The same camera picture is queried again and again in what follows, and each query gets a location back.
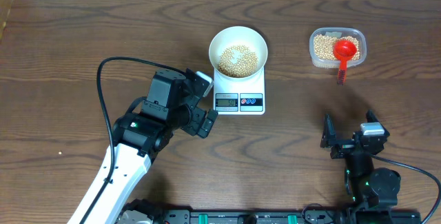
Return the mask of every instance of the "bowl of beads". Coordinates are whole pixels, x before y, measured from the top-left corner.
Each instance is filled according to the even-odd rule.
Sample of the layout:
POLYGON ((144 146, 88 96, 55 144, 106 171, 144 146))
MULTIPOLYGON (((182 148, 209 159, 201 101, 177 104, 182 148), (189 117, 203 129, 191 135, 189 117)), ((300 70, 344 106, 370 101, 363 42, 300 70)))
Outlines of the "bowl of beads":
POLYGON ((357 47, 357 52, 347 62, 347 67, 360 65, 367 55, 366 39, 363 33, 353 28, 319 28, 309 38, 309 53, 312 63, 319 68, 338 68, 340 61, 334 56, 337 41, 347 40, 357 47))
POLYGON ((209 60, 220 75, 244 81, 260 72, 267 62, 263 37, 251 28, 235 26, 220 31, 209 46, 209 60))

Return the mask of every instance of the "bowl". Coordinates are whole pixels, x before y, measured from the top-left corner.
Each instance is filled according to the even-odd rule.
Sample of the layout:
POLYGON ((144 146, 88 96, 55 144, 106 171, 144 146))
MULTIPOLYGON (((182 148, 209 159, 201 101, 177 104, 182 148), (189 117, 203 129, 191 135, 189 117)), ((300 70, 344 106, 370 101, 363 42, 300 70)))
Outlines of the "bowl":
POLYGON ((255 30, 247 27, 235 26, 220 31, 213 38, 211 44, 209 45, 208 54, 209 60, 212 63, 215 71, 217 71, 222 77, 232 81, 246 81, 262 70, 263 66, 267 62, 268 47, 263 37, 255 30), (256 70, 248 77, 229 77, 219 71, 219 61, 222 53, 233 45, 245 45, 251 52, 255 52, 257 55, 258 62, 256 70))
POLYGON ((360 58, 358 60, 350 60, 347 62, 347 67, 360 65, 365 61, 367 56, 366 39, 363 33, 353 28, 319 28, 311 34, 309 38, 309 53, 311 54, 312 63, 319 68, 338 68, 340 61, 321 59, 314 52, 314 37, 317 35, 333 36, 337 38, 352 36, 358 40, 358 46, 360 51, 360 58))

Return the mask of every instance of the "digital scale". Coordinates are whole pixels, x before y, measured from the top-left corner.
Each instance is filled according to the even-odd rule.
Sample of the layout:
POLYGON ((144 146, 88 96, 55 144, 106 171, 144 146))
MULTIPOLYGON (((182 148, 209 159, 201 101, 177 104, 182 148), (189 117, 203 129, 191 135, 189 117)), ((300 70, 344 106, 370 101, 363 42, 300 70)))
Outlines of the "digital scale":
POLYGON ((230 27, 220 31, 209 46, 209 60, 214 67, 213 109, 219 114, 265 113, 265 71, 268 48, 263 37, 247 27, 230 27), (257 56, 255 73, 248 77, 229 77, 218 70, 221 54, 235 45, 243 45, 257 56))
POLYGON ((215 70, 213 108, 219 114, 265 113, 264 69, 246 81, 231 81, 215 70))

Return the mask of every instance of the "wooden tabletop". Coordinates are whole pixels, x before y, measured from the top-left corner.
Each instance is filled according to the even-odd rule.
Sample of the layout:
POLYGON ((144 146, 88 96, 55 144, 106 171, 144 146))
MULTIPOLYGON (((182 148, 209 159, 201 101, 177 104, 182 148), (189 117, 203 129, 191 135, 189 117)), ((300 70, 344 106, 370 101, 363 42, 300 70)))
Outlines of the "wooden tabletop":
MULTIPOLYGON (((319 146, 322 118, 330 113, 350 137, 368 109, 391 133, 381 156, 441 177, 440 9, 441 0, 14 0, 0 45, 0 222, 65 223, 75 211, 108 146, 102 59, 212 75, 209 43, 229 26, 267 40, 266 113, 220 116, 207 139, 176 132, 129 200, 229 210, 350 203, 344 161, 319 146), (311 63, 309 36, 321 27, 367 38, 366 61, 343 87, 336 69, 311 63)), ((112 122, 147 94, 155 70, 105 66, 112 122)), ((212 95, 202 102, 211 104, 212 95)), ((427 214, 437 192, 429 177, 374 164, 401 174, 399 208, 427 214)))

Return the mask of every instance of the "red spoon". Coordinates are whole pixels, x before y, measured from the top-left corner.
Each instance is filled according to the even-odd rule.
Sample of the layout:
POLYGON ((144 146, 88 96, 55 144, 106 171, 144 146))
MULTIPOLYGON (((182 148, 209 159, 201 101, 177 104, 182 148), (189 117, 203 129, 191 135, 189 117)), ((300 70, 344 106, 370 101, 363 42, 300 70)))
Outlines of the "red spoon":
POLYGON ((346 81, 347 61, 357 53, 357 47, 350 41, 340 40, 334 45, 334 56, 340 61, 337 84, 343 85, 346 81))

